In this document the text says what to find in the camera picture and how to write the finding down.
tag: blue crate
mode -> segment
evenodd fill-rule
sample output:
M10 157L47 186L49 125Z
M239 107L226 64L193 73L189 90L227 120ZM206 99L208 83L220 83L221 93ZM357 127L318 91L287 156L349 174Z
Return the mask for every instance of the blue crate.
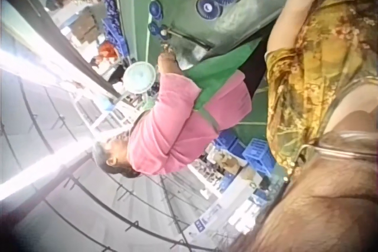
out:
M257 188L254 193L255 196L259 197L260 199L263 199L264 201L268 200L268 196L266 195L266 192L262 191L261 189Z
M248 164L256 171L258 172L260 175L263 174L263 175L266 175L268 177L271 177L272 176L272 171L270 171L269 169L267 169L260 161L258 160L254 160L254 159L251 159L251 160L247 160L248 161Z
M243 152L243 156L260 175L271 176L276 165L268 143L260 139L252 139Z
M268 196L260 189L256 189L253 193L253 199L257 205L264 206L268 202Z
M222 149L229 149L236 141L237 137L231 129L220 132L219 137L215 139L215 143Z
M125 38L117 32L117 29L112 24L111 19L109 18L102 19L102 24L104 25L104 30L106 31L106 33L115 40L115 42L112 40L110 40L110 42L116 46L120 55L122 57L128 56L129 48L128 48L127 42Z
M252 139L243 153L245 158L260 160L269 149L268 143L260 139Z
M228 148L228 151L238 158L245 159L243 156L245 149L245 145L239 139L236 139L234 143Z

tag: fluorescent light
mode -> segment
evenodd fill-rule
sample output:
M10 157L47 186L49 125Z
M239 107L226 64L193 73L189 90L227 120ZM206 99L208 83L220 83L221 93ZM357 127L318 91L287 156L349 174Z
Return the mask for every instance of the fluorescent light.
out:
M28 81L44 86L55 85L57 82L51 73L22 57L0 50L0 58L0 68Z
M127 126L106 131L105 133L100 133L97 139L106 140L128 130L129 128L130 126ZM15 177L12 177L10 180L0 184L0 201L32 184L33 182L53 173L54 171L57 171L61 168L61 166L76 159L81 153L90 148L92 144L93 139L91 138L84 138L78 142L74 142L58 150L55 154L42 158L42 160L23 170Z

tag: electric fan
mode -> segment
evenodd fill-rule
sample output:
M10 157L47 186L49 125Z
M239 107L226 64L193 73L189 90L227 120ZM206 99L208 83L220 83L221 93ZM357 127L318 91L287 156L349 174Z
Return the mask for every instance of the electric fan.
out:
M152 64L144 61L131 64L123 75L123 86L133 94L142 94L154 85L156 70Z

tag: yellow floral fabric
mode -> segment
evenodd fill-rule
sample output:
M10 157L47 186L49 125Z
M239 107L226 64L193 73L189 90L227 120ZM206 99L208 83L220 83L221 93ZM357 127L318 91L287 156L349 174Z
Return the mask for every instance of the yellow floral fabric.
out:
M293 49L268 54L267 139L288 167L352 80L377 76L378 0L319 0Z

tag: metal rod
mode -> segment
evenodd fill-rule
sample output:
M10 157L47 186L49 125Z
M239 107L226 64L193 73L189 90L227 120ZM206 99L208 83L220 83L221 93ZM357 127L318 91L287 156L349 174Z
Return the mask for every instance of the metal rod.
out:
M162 176L160 176L160 181L161 181L161 185L162 185L162 188L163 188L163 192L164 192L165 199L167 200L168 209L169 209L170 212L171 212L172 218L173 218L173 220L174 220L174 222L175 222L176 229L177 229L178 232L182 235L184 242L185 242L186 244L189 244L187 238L185 237L185 234L184 234L183 230L182 230L181 227L180 227L180 224L178 223L178 220L177 220L177 218L176 218L176 215L174 214L173 207L172 207L172 204L171 204L170 199L168 198L167 189L165 188L165 185L164 185L164 179L163 179ZM192 249L191 249L190 247L188 247L188 251L189 251L189 252L193 252Z
M3 128L3 131L4 131L4 137L5 137L5 141L12 153L12 156L13 158L15 159L18 167L20 170L23 170L23 167L21 165L21 163L19 162L18 158L17 158L17 155L11 145L11 142L9 141L9 137L6 135L5 133L5 130L4 130L4 126L2 126ZM34 184L31 185L36 192L38 192L38 188L35 187ZM89 239L90 241L96 243L97 245L101 246L102 248L107 248L108 251L112 251L112 252L117 252L116 250L114 249L111 249L110 247L107 247L106 245L104 245L103 243L95 240L93 237L91 237L90 235L86 234L84 231L82 231L81 229L79 229L78 227L76 227L72 222L70 222L68 219L66 219L63 215L61 215L55 208L54 206L52 206L47 200L46 198L44 198L42 200L59 218L61 218L66 224L68 224L71 228L73 228L74 230L76 230L78 233L80 233L82 236L84 236L85 238Z
M161 33L162 33L162 35L165 35L165 33L167 33L167 34L175 35L176 37L179 37L179 38L183 38L187 41L192 42L193 44L200 46L201 48L203 48L204 50L207 50L207 51L209 51L213 48L212 46L205 44L205 43L203 43L203 42L201 42L201 41L199 41L199 40L197 40L197 39L195 39L195 38L193 38L189 35L184 35L180 32L173 31L171 29L161 30Z

